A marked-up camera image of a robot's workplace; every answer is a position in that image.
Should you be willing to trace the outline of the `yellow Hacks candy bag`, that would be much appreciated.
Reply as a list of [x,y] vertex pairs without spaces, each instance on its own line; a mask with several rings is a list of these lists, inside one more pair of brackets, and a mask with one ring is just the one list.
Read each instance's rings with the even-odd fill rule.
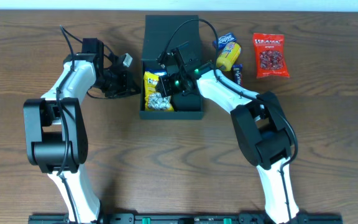
[[170,102],[171,97],[163,97],[155,87],[157,86],[159,76],[145,72],[144,73],[144,90],[145,90],[145,110],[146,111],[174,111]]

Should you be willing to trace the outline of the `black cardboard box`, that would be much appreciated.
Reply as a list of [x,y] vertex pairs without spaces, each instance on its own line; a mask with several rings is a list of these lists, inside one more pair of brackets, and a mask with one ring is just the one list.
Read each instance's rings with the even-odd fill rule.
[[[167,42],[168,51],[185,42],[187,49],[194,53],[199,60],[203,59],[197,15],[146,15],[145,35],[142,50],[142,72],[147,69],[160,70],[158,56],[164,50]],[[203,100],[198,90],[188,95],[182,93],[171,97],[173,111],[147,111],[145,109],[145,86],[141,84],[140,111],[141,119],[202,119]]]

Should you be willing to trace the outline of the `red dried fruit bag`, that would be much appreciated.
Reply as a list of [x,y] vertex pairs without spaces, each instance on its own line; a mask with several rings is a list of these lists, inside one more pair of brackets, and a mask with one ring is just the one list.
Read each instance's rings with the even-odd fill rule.
[[290,77],[284,57],[284,43],[282,34],[253,34],[257,78]]

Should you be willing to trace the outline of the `blue Oreo cookie pack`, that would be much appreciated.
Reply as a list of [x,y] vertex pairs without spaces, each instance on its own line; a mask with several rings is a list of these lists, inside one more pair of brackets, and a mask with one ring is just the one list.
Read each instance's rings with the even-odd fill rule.
[[153,74],[158,75],[158,76],[162,76],[162,75],[166,75],[166,74],[167,74],[167,71],[164,70],[164,69],[151,69],[151,68],[146,68],[145,71],[146,71],[146,72],[153,73]]

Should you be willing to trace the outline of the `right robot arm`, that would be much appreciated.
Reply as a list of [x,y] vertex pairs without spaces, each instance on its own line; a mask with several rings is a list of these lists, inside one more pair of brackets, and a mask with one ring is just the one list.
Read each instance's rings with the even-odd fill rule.
[[298,153],[296,134],[272,92],[259,94],[228,79],[219,69],[197,68],[159,77],[162,96],[197,89],[231,116],[244,157],[257,168],[265,195],[265,212],[274,223],[291,223],[298,215],[290,164]]

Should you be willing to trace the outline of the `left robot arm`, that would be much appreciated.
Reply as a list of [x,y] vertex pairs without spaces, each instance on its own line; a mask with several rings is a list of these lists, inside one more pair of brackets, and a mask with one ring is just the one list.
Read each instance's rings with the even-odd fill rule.
[[106,85],[127,79],[132,57],[110,54],[112,65],[103,67],[103,55],[78,53],[63,61],[53,87],[23,106],[27,158],[58,187],[68,209],[63,215],[31,215],[29,223],[131,223],[132,215],[103,212],[86,173],[88,137],[81,103],[90,88],[116,91]]

